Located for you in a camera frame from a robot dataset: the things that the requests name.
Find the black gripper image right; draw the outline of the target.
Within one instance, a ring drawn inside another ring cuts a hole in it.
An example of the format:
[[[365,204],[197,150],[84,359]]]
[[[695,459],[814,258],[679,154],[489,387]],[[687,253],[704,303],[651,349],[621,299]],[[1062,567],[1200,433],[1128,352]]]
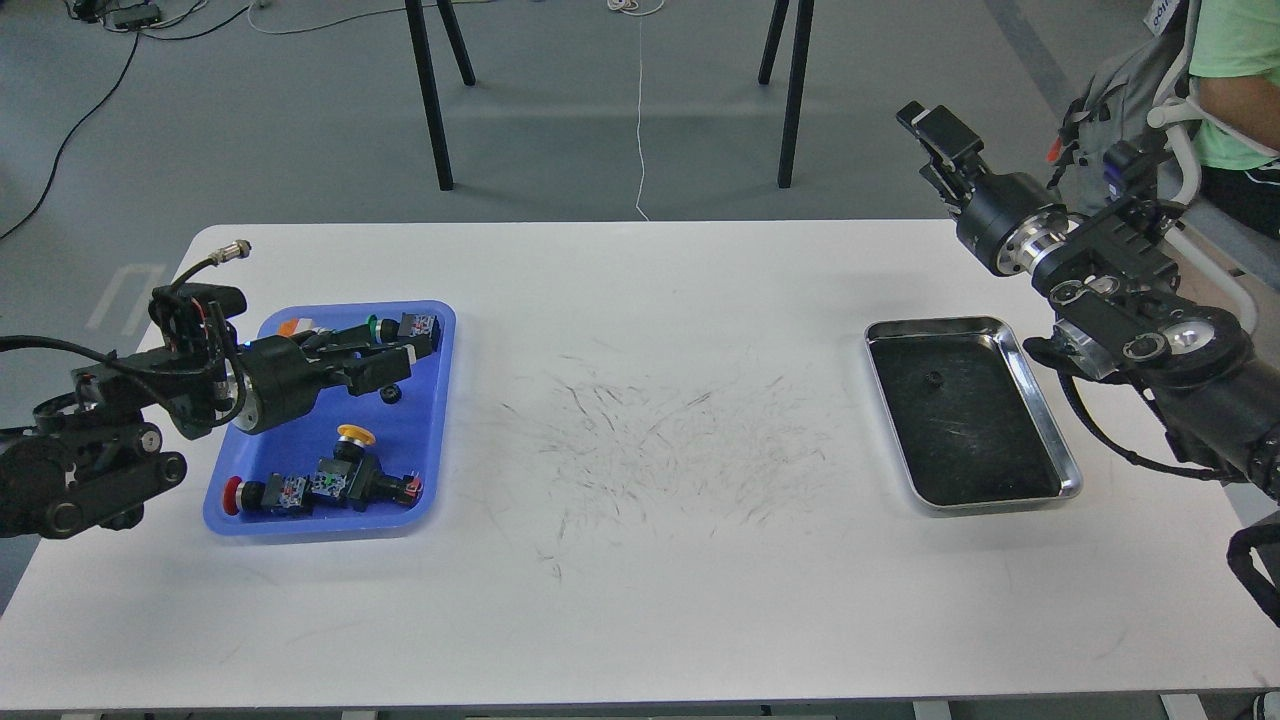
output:
[[[910,101],[895,119],[925,150],[929,160],[918,174],[956,217],[961,245],[991,274],[1009,277],[1027,268],[1018,254],[1028,220],[1065,229],[1066,208],[1059,199],[1027,173],[989,173],[980,156],[984,141],[945,105]],[[968,196],[965,181],[973,181]]]

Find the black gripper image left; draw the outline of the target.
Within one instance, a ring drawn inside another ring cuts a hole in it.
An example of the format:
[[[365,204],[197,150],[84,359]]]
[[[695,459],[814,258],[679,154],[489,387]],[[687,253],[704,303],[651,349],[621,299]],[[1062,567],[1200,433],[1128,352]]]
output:
[[[232,424],[246,434],[261,434],[311,413],[326,384],[360,396],[408,378],[419,360],[416,347],[375,345],[366,320],[325,329],[301,345],[270,336],[239,346],[244,401]]]

